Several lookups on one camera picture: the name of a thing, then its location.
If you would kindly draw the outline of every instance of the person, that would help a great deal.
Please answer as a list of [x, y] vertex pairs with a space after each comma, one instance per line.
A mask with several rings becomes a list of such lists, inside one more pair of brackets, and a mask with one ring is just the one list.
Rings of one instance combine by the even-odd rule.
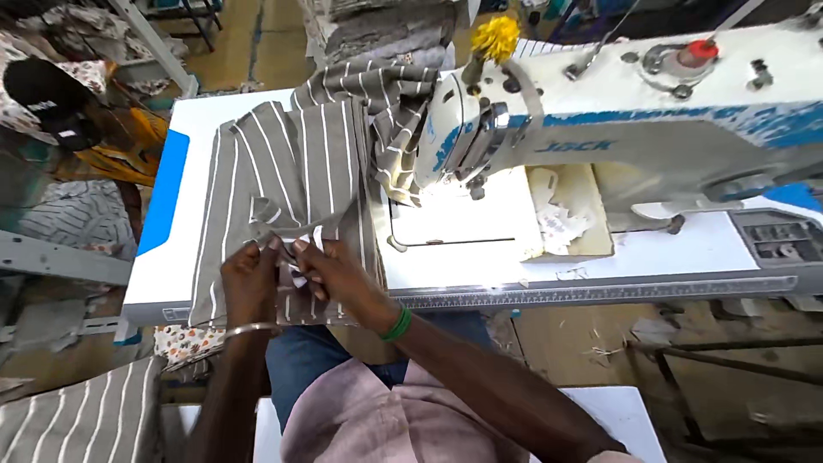
[[[277, 237], [262, 250], [251, 242], [222, 265], [229, 327], [275, 320], [283, 246]], [[484, 341], [478, 334], [485, 326], [477, 312], [429, 322], [387, 297], [342, 242], [323, 241], [323, 248], [292, 244], [310, 290], [340, 302], [406, 359], [367, 366], [324, 325], [287, 326], [273, 339], [270, 330], [232, 336], [188, 441], [187, 462], [250, 461], [267, 369], [283, 461], [484, 463], [527, 461], [531, 452], [544, 463], [639, 462], [549, 382], [494, 353], [488, 335]]]

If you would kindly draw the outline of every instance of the hand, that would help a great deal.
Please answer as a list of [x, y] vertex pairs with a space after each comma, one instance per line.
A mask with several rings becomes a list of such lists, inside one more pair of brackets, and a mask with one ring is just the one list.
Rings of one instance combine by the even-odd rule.
[[334, 299], [360, 325], [386, 334], [397, 322], [400, 307], [366, 274], [342, 241], [323, 240], [316, 246], [297, 240], [293, 245], [300, 272], [321, 301]]
[[280, 238], [274, 236], [261, 251], [257, 242], [252, 241], [220, 267], [229, 328], [277, 319], [281, 245]]

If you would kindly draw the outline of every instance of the white table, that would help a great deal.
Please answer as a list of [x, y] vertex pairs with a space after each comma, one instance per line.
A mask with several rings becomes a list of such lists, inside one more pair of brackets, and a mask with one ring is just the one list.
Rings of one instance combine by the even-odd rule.
[[[156, 187], [134, 261], [123, 313], [136, 325], [186, 320], [217, 126], [264, 101], [285, 110], [291, 89], [178, 101], [170, 123]], [[747, 208], [773, 207], [823, 223], [823, 214], [758, 197]], [[677, 235], [637, 231], [613, 235], [615, 254], [581, 264], [520, 264], [512, 241], [411, 247], [400, 253], [386, 242], [388, 205], [375, 207], [389, 291], [393, 296], [447, 291], [504, 291], [569, 286], [670, 283], [716, 278], [785, 275], [796, 269], [760, 269], [725, 212], [690, 214]], [[813, 285], [800, 278], [798, 287]]]

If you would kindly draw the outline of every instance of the yellow thread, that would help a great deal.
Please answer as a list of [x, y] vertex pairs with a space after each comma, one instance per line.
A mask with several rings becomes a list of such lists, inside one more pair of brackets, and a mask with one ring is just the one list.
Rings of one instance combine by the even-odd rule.
[[516, 20], [508, 16], [496, 17], [477, 27], [472, 36], [472, 52], [500, 64], [514, 53], [519, 36], [520, 28]]

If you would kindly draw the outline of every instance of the bangle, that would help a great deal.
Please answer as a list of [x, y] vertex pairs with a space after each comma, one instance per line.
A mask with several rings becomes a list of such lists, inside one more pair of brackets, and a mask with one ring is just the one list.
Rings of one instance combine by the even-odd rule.
[[412, 311], [408, 310], [406, 307], [402, 307], [400, 309], [400, 316], [398, 317], [398, 321], [394, 323], [394, 327], [390, 329], [388, 333], [381, 335], [380, 338], [387, 343], [394, 341], [406, 333], [406, 330], [408, 330], [411, 322]]
[[264, 321], [260, 323], [248, 323], [247, 325], [240, 325], [236, 328], [232, 328], [231, 330], [226, 330], [226, 334], [224, 335], [223, 339], [228, 339], [238, 334], [250, 333], [252, 331], [259, 330], [271, 330], [272, 334], [280, 334], [281, 331], [280, 326], [277, 323], [272, 323], [270, 321]]

